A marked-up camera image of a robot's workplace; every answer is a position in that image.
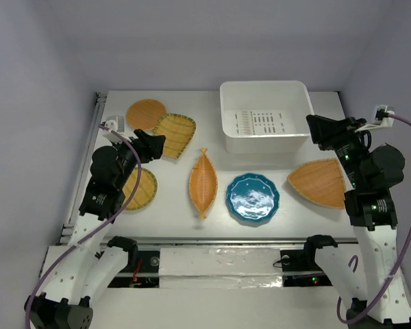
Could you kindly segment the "round orange woven plate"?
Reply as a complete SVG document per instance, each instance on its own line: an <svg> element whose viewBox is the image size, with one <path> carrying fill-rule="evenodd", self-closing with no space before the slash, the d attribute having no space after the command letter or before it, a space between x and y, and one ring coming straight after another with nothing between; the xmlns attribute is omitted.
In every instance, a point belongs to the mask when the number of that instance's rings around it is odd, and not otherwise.
<svg viewBox="0 0 411 329"><path fill-rule="evenodd" d="M126 121L132 128L153 130L166 113L166 106L162 102L156 99L141 99L128 108Z"/></svg>

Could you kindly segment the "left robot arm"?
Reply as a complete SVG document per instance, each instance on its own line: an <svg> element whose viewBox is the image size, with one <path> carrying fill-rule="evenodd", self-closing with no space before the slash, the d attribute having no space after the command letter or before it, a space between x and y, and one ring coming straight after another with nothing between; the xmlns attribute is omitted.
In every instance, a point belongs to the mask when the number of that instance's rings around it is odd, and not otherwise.
<svg viewBox="0 0 411 329"><path fill-rule="evenodd" d="M134 130L126 137L104 125L110 140L92 154L86 187L67 250L39 279L25 303L26 328L89 328L93 307L114 277L138 262L137 242L123 236L102 240L132 196L123 188L132 173L161 158L165 136Z"/></svg>

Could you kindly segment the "triangular orange woven plate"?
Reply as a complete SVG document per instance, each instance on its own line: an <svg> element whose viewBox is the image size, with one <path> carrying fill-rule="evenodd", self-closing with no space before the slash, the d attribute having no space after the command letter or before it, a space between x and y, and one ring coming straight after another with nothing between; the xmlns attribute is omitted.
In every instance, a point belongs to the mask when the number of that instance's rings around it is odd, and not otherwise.
<svg viewBox="0 0 411 329"><path fill-rule="evenodd" d="M327 208L344 209L346 184L335 158L303 163L287 177L288 183L306 200Z"/></svg>

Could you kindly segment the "round yellow green-rimmed plate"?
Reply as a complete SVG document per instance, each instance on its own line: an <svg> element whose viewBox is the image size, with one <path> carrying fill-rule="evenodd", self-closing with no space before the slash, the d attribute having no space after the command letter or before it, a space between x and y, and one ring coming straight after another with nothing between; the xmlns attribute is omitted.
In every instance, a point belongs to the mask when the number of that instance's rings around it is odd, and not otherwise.
<svg viewBox="0 0 411 329"><path fill-rule="evenodd" d="M123 187L123 193L125 195L125 202L136 185L138 177L138 168L136 167L130 174L128 180ZM142 168L140 181L137 191L134 193L132 200L126 206L126 210L139 210L147 206L155 197L158 191L158 181L154 174L146 169Z"/></svg>

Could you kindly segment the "blue polka-dot ceramic plate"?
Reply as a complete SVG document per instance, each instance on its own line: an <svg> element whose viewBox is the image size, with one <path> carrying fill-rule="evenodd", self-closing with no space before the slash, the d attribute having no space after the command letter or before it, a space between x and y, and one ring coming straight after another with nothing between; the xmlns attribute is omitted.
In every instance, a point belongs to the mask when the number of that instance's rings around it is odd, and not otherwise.
<svg viewBox="0 0 411 329"><path fill-rule="evenodd" d="M227 185L225 203L233 218L260 226L278 211L280 194L274 182L265 175L244 173Z"/></svg>

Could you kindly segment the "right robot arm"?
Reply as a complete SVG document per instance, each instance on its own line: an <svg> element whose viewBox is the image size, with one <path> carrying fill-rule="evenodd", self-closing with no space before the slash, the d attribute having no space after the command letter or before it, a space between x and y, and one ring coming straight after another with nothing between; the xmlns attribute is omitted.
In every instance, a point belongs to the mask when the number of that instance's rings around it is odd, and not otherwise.
<svg viewBox="0 0 411 329"><path fill-rule="evenodd" d="M307 238L303 264L320 267L338 292L336 314L348 328L411 328L411 305L399 269L411 241L397 249L397 213L390 188L403 181L405 158L395 147L371 149L365 119L306 117L312 142L334 151L352 185L345 210L360 246L347 265L328 235Z"/></svg>

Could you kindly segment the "boat-shaped orange woven basket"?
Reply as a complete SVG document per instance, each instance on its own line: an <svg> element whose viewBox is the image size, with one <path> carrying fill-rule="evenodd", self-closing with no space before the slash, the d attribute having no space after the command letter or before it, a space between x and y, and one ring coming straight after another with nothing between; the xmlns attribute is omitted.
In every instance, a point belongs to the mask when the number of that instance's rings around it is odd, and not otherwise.
<svg viewBox="0 0 411 329"><path fill-rule="evenodd" d="M218 178L207 155L208 148L203 147L200 150L201 155L190 173L188 188L192 204L199 212L199 218L206 219L206 213L216 199Z"/></svg>

